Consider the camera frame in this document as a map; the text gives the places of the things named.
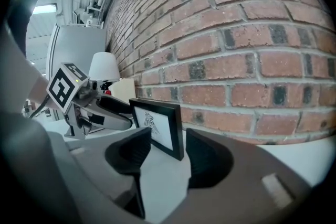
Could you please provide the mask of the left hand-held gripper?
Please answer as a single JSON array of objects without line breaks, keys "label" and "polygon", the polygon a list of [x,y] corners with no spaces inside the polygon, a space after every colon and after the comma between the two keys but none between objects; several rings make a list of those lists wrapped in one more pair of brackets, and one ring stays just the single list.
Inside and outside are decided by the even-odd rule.
[{"label": "left hand-held gripper", "polygon": [[84,140],[93,132],[103,129],[125,131],[133,125],[129,118],[120,115],[131,114],[130,105],[110,95],[103,95],[99,105],[111,113],[84,110],[97,99],[97,82],[90,80],[74,63],[60,64],[47,86],[47,93],[69,125],[64,137]]}]

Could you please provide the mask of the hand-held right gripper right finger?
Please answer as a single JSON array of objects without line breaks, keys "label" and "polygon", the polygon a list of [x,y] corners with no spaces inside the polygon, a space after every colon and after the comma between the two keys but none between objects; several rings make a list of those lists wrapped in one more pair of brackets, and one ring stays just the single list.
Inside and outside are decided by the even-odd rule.
[{"label": "hand-held right gripper right finger", "polygon": [[214,187],[233,168],[230,150],[195,129],[186,129],[186,152],[191,165],[188,189]]}]

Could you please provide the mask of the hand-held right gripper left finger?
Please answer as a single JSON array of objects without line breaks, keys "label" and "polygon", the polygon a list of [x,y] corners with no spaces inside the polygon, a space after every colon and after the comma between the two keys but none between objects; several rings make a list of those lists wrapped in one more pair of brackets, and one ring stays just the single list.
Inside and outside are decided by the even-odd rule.
[{"label": "hand-held right gripper left finger", "polygon": [[106,161],[119,174],[140,175],[141,166],[151,150],[151,128],[142,127],[112,143],[105,151]]}]

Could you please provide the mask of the black picture frame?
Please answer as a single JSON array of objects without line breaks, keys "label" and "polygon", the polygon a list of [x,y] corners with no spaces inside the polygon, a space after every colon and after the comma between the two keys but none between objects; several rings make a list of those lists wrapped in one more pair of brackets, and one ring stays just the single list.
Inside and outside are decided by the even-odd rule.
[{"label": "black picture frame", "polygon": [[184,143],[181,107],[178,104],[130,99],[136,127],[151,129],[151,143],[172,158],[182,161]]}]

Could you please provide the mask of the person's left forearm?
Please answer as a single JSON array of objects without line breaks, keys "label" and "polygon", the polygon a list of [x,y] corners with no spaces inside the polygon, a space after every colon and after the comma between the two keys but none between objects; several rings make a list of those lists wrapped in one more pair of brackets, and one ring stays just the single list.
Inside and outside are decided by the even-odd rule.
[{"label": "person's left forearm", "polygon": [[27,61],[28,68],[28,82],[31,84],[31,89],[28,94],[28,99],[37,103],[42,104],[47,97],[47,86],[49,81],[35,68],[35,66]]}]

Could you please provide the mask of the white desk with drawers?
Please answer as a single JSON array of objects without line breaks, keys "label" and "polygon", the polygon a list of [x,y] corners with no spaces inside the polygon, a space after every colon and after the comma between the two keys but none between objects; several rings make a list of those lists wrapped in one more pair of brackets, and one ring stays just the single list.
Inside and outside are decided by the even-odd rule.
[{"label": "white desk with drawers", "polygon": [[188,157],[184,185],[156,176],[147,208],[141,174],[119,174],[105,158],[106,149],[132,130],[72,142],[45,132],[49,209],[63,224],[281,224],[308,200],[336,158],[335,137],[253,145],[195,129],[230,150],[232,170],[214,187],[188,189]]}]

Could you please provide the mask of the beige desktop organizer box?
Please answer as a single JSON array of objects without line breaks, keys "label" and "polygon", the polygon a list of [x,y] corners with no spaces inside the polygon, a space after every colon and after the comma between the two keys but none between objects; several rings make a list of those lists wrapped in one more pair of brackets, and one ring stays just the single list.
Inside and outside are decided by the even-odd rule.
[{"label": "beige desktop organizer box", "polygon": [[125,103],[129,103],[130,99],[136,98],[135,83],[133,78],[123,78],[113,83],[109,90],[114,98]]}]

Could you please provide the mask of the white table lamp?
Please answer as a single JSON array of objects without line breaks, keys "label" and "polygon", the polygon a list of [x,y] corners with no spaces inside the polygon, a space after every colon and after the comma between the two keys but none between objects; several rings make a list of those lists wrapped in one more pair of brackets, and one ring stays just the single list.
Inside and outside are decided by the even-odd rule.
[{"label": "white table lamp", "polygon": [[89,69],[89,77],[96,81],[118,81],[120,73],[115,55],[110,52],[94,54]]}]

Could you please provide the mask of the white refrigerator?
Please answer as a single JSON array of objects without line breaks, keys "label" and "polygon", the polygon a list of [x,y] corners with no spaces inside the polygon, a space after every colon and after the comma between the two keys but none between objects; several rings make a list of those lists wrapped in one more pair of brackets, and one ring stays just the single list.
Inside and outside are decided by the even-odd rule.
[{"label": "white refrigerator", "polygon": [[52,81],[61,63],[73,63],[88,75],[94,54],[105,51],[106,37],[106,30],[97,27],[55,25],[47,50],[47,80]]}]

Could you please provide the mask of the ceiling light panel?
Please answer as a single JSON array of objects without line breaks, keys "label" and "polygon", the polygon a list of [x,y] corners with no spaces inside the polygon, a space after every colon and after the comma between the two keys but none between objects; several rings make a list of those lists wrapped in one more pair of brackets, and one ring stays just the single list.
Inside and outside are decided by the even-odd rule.
[{"label": "ceiling light panel", "polygon": [[35,6],[33,10],[33,15],[55,13],[56,11],[57,7],[54,4]]}]

